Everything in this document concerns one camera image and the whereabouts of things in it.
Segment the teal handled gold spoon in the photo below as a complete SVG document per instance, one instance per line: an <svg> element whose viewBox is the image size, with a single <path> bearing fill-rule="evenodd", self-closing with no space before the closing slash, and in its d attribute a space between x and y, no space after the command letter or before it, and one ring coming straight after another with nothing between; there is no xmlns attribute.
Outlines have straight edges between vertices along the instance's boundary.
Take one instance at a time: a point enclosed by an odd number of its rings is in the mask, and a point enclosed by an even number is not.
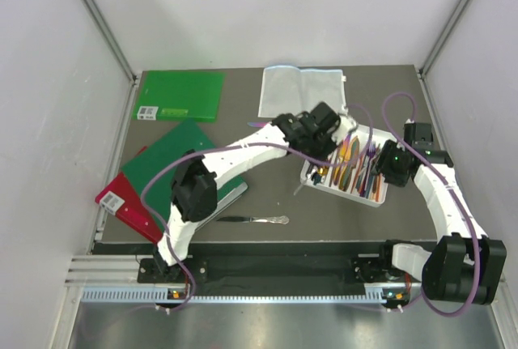
<svg viewBox="0 0 518 349"><path fill-rule="evenodd" d="M328 166L321 166L317 167L312 171L312 174L310 176L311 183L313 185L321 184L323 181L325 181L325 178L327 177L327 174L329 172Z"/></svg>

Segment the white cutlery tray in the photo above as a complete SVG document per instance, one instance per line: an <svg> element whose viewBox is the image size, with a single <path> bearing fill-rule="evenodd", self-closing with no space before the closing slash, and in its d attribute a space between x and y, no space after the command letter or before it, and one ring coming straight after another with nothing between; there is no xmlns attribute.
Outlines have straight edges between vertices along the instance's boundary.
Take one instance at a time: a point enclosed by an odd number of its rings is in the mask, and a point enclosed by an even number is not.
<svg viewBox="0 0 518 349"><path fill-rule="evenodd" d="M360 149L359 149L358 162L352 172L350 184L348 186L347 191L343 192L339 189L338 185L335 186L332 184L332 175L333 175L334 168L338 166L336 158L337 158L339 149L340 149L344 139L347 136L350 136L350 143L352 142L354 136L357 136L360 141ZM312 187L314 189L318 189L318 190L324 191L326 193L334 194L334 195L337 195L342 198L347 198L347 199L350 199L350 200L353 200L356 202L360 202L360 203L368 205L368 206L373 206L373 207L381 206L385 201L385 198L386 198L386 195L387 195L387 192L389 189L389 184L384 181L384 183L385 183L384 201L381 204L373 202L371 199L371 191L372 191L373 181L376 179L377 176L373 176L371 174L371 170L372 170L372 165L373 165L374 161L377 160L377 157L380 154L380 150L382 149L382 146L384 145L384 143L387 140L393 140L393 139L394 139L393 135L390 134L389 132L386 132L383 130L378 130L378 129L371 129L367 126L359 126L357 128L357 130L355 130L353 133L342 136L338 140L338 147L334 150L334 152L332 152L331 155L328 156L327 161L330 163L333 163L334 166L333 167L328 166L329 172L327 174L327 177L325 178L325 181L323 181L321 184L318 184L318 185L313 185L311 183L310 176L312 174L312 171L315 168L321 167L321 166L312 164L308 161L304 162L304 165L299 174L299 181L300 181L300 183L307 183L308 187ZM372 161L372 165L370 167L370 172L368 175L366 188L364 190L364 196L360 197L359 193L358 193L357 181L359 180L359 175L360 175L360 171L363 166L363 161L364 161L365 155L367 153L367 149L371 142L376 143L377 152L376 152L376 156L374 157L374 159ZM347 165L347 162L345 162L343 164L342 172L344 171L346 165Z"/></svg>

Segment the iridescent knife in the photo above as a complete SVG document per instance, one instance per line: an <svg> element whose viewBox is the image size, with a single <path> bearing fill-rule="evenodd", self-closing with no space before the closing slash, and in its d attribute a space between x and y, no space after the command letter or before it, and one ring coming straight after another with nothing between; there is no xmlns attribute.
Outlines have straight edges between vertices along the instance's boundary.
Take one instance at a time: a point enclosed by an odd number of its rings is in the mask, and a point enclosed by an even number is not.
<svg viewBox="0 0 518 349"><path fill-rule="evenodd" d="M248 122L247 125L253 128L263 128L267 126L269 122Z"/></svg>

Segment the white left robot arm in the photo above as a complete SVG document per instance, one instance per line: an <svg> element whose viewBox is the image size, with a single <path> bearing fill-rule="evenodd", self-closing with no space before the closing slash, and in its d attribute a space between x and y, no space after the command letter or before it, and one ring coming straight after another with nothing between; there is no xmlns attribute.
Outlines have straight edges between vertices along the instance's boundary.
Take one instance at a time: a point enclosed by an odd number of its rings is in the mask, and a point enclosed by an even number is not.
<svg viewBox="0 0 518 349"><path fill-rule="evenodd" d="M181 277L198 224L216 211L218 191L230 180L290 153L323 163L357 127L347 111L337 113L320 102L310 112L280 114L226 147L187 154L172 178L170 215L157 246L157 274L169 282Z"/></svg>

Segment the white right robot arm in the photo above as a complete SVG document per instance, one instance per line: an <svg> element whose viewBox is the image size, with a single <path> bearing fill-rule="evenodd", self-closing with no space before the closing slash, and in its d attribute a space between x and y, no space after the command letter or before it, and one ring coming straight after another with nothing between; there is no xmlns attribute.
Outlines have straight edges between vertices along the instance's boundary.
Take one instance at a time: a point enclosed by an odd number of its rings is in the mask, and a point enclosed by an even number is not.
<svg viewBox="0 0 518 349"><path fill-rule="evenodd" d="M409 241L386 241L377 262L380 275L394 281L407 273L421 282L428 300L490 304L507 249L501 240L491 239L470 213L450 155L434 146L431 125L406 122L402 142L386 141L372 174L397 187L414 183L437 237L432 251Z"/></svg>

